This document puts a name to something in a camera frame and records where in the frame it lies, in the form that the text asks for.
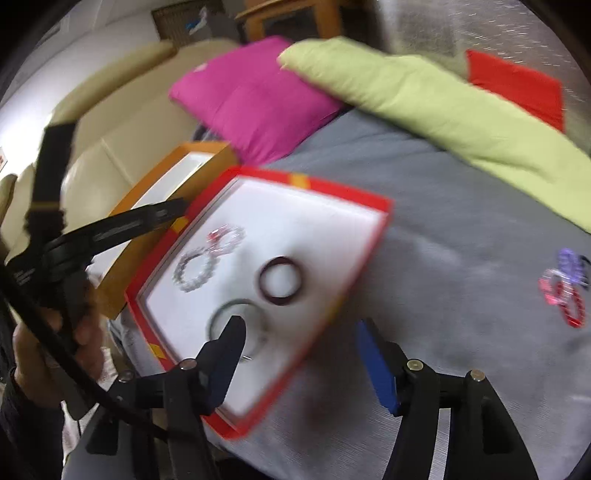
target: wooden frame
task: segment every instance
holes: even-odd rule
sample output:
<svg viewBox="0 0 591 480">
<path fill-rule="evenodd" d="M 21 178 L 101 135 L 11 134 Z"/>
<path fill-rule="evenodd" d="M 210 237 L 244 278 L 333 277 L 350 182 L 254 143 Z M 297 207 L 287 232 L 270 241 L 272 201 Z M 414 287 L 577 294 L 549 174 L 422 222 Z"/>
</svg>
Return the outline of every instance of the wooden frame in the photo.
<svg viewBox="0 0 591 480">
<path fill-rule="evenodd" d="M 332 38 L 343 34 L 339 7 L 349 3 L 350 0 L 268 0 L 240 13 L 236 20 L 245 20 L 248 40 L 257 41 L 265 38 L 265 20 L 313 8 L 318 34 L 321 38 Z"/>
</svg>

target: white wall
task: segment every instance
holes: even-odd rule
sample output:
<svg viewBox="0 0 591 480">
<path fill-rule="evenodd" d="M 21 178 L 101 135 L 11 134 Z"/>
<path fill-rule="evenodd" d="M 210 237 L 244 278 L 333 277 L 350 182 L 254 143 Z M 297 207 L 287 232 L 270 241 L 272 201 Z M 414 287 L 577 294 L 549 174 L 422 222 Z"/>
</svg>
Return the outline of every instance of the white wall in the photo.
<svg viewBox="0 0 591 480">
<path fill-rule="evenodd" d="M 146 12 L 179 0 L 82 0 L 59 22 L 59 31 L 31 52 L 0 100 L 0 107 L 16 92 L 45 62 L 61 52 L 80 37 L 93 30 L 120 20 L 123 17 Z"/>
<path fill-rule="evenodd" d="M 8 159 L 0 177 L 19 174 L 35 161 L 51 112 L 69 92 L 109 63 L 152 41 L 158 41 L 158 34 L 150 11 L 145 11 L 85 35 L 37 70 L 0 109 L 0 147 Z"/>
</svg>

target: blue gripper pad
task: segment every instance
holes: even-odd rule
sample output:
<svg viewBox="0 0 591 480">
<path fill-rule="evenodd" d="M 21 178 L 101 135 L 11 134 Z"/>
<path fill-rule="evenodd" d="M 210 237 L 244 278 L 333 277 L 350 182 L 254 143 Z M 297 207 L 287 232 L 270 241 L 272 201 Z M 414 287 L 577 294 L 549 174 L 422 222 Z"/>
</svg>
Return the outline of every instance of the blue gripper pad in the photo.
<svg viewBox="0 0 591 480">
<path fill-rule="evenodd" d="M 396 379 L 390 372 L 371 332 L 363 321 L 357 323 L 357 350 L 361 356 L 374 390 L 383 407 L 395 415 L 398 410 Z"/>
</svg>

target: yellow tape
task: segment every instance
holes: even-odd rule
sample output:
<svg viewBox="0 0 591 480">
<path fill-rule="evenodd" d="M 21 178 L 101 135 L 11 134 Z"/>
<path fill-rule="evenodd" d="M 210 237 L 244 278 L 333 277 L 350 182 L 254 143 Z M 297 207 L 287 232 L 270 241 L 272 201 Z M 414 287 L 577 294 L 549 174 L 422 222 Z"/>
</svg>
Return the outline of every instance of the yellow tape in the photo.
<svg viewBox="0 0 591 480">
<path fill-rule="evenodd" d="M 310 190 L 310 179 L 304 173 L 290 173 L 290 183 L 299 189 Z"/>
<path fill-rule="evenodd" d="M 59 210 L 60 202 L 31 202 L 30 210 Z"/>
<path fill-rule="evenodd" d="M 158 358 L 166 359 L 166 354 L 162 351 L 162 349 L 156 345 L 155 343 L 150 343 L 150 348 L 152 349 L 152 353 L 156 355 Z"/>
<path fill-rule="evenodd" d="M 336 314 L 339 312 L 340 308 L 343 306 L 343 302 L 345 301 L 344 297 L 338 297 L 333 304 L 329 307 L 328 312 L 326 314 L 327 322 L 332 322 L 332 320 L 336 317 Z"/>
<path fill-rule="evenodd" d="M 173 229 L 175 232 L 180 233 L 183 230 L 183 228 L 187 226 L 188 223 L 189 221 L 186 217 L 179 217 L 174 221 L 170 228 Z"/>
</svg>

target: black bangle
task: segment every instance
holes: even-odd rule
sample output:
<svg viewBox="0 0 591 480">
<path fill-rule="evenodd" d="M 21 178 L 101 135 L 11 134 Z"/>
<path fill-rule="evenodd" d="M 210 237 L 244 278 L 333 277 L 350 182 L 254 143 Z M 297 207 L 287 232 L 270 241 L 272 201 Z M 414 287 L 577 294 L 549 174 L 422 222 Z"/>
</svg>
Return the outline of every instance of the black bangle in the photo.
<svg viewBox="0 0 591 480">
<path fill-rule="evenodd" d="M 289 265 L 289 266 L 291 266 L 294 269 L 294 271 L 297 273 L 298 278 L 299 278 L 299 284 L 298 284 L 298 286 L 295 288 L 295 290 L 292 293 L 290 293 L 289 295 L 287 295 L 285 297 L 275 297 L 275 296 L 271 295 L 269 293 L 269 291 L 263 285 L 263 281 L 262 281 L 262 279 L 265 276 L 265 274 L 270 269 L 272 269 L 273 267 L 276 267 L 278 265 Z M 261 295 L 263 296 L 263 298 L 266 301 L 272 303 L 273 305 L 277 305 L 277 306 L 283 307 L 285 305 L 290 304 L 292 301 L 294 301 L 296 299 L 296 297 L 303 290 L 303 288 L 304 288 L 304 273 L 303 273 L 303 270 L 291 258 L 288 258 L 288 257 L 275 257 L 271 261 L 269 261 L 262 268 L 261 272 L 259 273 L 259 276 L 258 276 L 258 287 L 259 287 L 259 291 L 261 292 Z"/>
</svg>

